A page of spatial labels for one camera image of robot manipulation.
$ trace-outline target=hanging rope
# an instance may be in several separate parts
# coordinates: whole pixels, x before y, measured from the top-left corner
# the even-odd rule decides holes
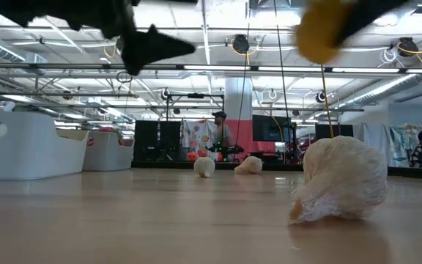
[[[330,126],[330,137],[333,138],[335,137],[335,135],[333,134],[333,126],[331,125],[330,109],[328,108],[327,85],[325,84],[325,73],[324,73],[323,65],[320,65],[320,69],[322,70],[323,96],[325,97],[325,110],[327,111],[328,125]]]

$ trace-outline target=wooden floor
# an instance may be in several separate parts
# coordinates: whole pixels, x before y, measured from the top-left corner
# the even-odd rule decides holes
[[[366,221],[287,227],[301,176],[133,169],[0,181],[0,263],[422,263],[422,180],[391,177]]]

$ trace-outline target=white ceiling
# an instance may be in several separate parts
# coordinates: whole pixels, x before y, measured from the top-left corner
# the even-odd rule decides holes
[[[245,57],[235,54],[232,49],[225,46],[226,41],[230,41],[236,34],[246,34],[247,27],[252,28],[249,34],[249,41],[252,47],[256,47],[257,39],[260,50],[252,54],[249,58],[251,65],[280,65],[280,53],[277,34],[274,34],[275,25],[262,25],[258,21],[251,21],[248,25],[245,19],[245,1],[223,1],[208,0],[206,1],[206,21],[209,28],[208,40],[210,44],[210,64],[211,65],[244,65]],[[204,34],[200,28],[203,25],[203,12],[201,4],[194,6],[184,6],[183,4],[175,4],[173,2],[163,3],[147,3],[141,2],[135,9],[135,19],[138,28],[147,28],[151,23],[155,24],[160,31],[171,36],[181,38],[183,40],[194,43],[198,50],[196,53],[173,59],[167,59],[157,63],[170,64],[207,64],[206,50],[204,48]],[[115,55],[108,58],[105,51],[111,54],[114,50],[113,46],[105,48],[90,48],[88,45],[113,43],[110,40],[104,40],[99,31],[94,29],[81,30],[74,32],[67,28],[65,21],[55,18],[49,18],[56,26],[58,26],[64,34],[66,34],[77,45],[84,46],[84,52],[80,52],[75,47],[66,46],[69,43],[58,32],[54,31],[49,23],[44,19],[36,19],[30,24],[28,29],[22,29],[12,21],[0,16],[0,39],[17,51],[31,51],[45,57],[50,63],[107,63],[108,59],[111,63],[121,63],[120,57]],[[254,29],[271,29],[271,30],[254,30]],[[292,49],[293,28],[288,26],[281,27],[281,47],[282,57],[285,66],[309,66],[310,62],[298,55],[297,50]],[[38,41],[42,37],[48,43],[58,43],[42,45],[39,43],[28,44]],[[381,56],[383,51],[376,50],[378,48],[389,46],[391,42],[398,40],[400,37],[413,37],[419,48],[422,50],[422,17],[405,15],[396,26],[369,26],[367,29],[356,34],[347,43],[347,51],[341,52],[339,57],[328,66],[338,67],[398,67],[398,62],[391,64],[382,64]],[[401,58],[401,63],[405,67],[417,66],[419,61],[415,57]],[[225,86],[225,76],[213,75],[211,77],[211,91],[219,92]],[[50,79],[41,79],[41,84],[45,84]],[[16,78],[15,81],[21,82],[27,86],[34,86],[34,79]],[[375,82],[375,78],[353,78],[341,76],[340,78],[327,78],[327,92],[334,93],[335,99],[338,97],[345,98],[363,87]],[[111,80],[114,88],[120,86],[114,78]],[[279,95],[283,90],[283,81],[281,77],[275,76],[254,76],[252,77],[253,88],[257,92],[263,92],[263,103],[271,106],[273,103],[284,103],[282,97],[278,101],[268,98],[267,93],[273,89]],[[203,92],[208,93],[208,77],[191,76],[185,79],[144,79],[144,83],[159,96],[161,90],[168,87],[176,92]],[[293,107],[307,107],[316,104],[314,100],[315,94],[322,89],[322,79],[314,77],[286,77],[284,79],[288,92],[288,104]],[[136,102],[129,99],[131,103],[151,103],[154,98],[144,90],[144,88],[132,81],[131,84],[124,84],[121,92],[131,89],[145,100]],[[104,78],[63,78],[56,82],[56,85],[49,86],[44,91],[55,92],[63,89],[71,89],[80,92],[109,93],[112,91],[110,84]],[[56,99],[60,103],[66,103],[60,98]],[[126,103],[124,98],[106,98],[105,102],[112,105],[120,105]],[[190,111],[183,111],[183,116],[187,113],[192,115]],[[141,118],[141,114],[151,114],[150,111],[128,110],[128,114],[133,117]]]

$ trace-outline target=monitor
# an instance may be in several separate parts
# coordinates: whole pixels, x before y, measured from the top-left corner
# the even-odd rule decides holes
[[[334,136],[354,136],[352,125],[333,125],[333,135]],[[315,125],[315,138],[319,139],[329,139],[330,135],[330,126],[329,125]]]
[[[254,114],[252,119],[254,141],[291,142],[290,118],[287,119],[287,117],[271,117]]]

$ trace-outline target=wall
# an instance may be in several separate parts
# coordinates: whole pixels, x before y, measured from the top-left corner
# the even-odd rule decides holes
[[[422,105],[392,103],[389,105],[391,125],[422,125]]]
[[[389,124],[389,104],[386,100],[382,100],[376,106],[364,106],[362,112],[345,112],[340,118],[341,124],[355,125],[362,122]]]

